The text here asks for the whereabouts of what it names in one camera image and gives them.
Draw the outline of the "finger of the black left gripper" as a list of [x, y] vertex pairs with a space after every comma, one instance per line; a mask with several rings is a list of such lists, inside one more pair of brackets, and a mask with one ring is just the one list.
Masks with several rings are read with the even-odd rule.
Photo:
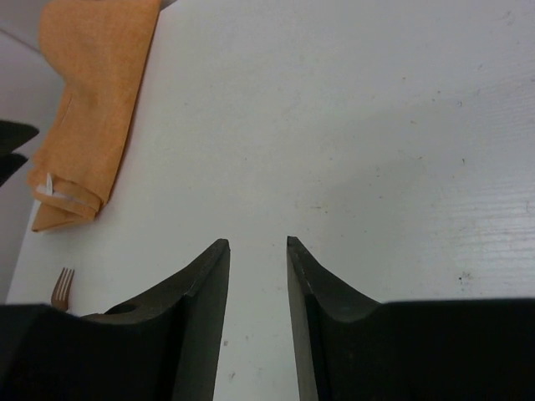
[[10, 120], [0, 121], [0, 152], [8, 155], [26, 144], [39, 133], [39, 129], [30, 125]]
[[19, 153], [9, 153], [0, 159], [0, 186], [17, 172], [26, 162], [28, 158]]

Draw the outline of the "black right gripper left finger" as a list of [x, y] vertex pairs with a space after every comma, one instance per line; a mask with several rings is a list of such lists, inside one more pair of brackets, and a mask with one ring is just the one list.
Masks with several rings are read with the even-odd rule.
[[107, 312], [1, 308], [4, 400], [210, 400], [230, 271], [227, 240]]

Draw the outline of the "orange cloth placemat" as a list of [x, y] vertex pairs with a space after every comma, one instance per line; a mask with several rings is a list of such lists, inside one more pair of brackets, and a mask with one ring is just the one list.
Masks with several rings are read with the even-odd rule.
[[158, 1], [51, 1], [39, 45], [64, 81], [28, 184], [35, 232], [91, 222], [108, 203], [124, 154]]

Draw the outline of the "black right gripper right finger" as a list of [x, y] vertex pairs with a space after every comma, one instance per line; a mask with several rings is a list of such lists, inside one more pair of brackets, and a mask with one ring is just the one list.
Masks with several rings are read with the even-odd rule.
[[377, 302], [287, 239], [302, 400], [531, 400], [531, 298]]

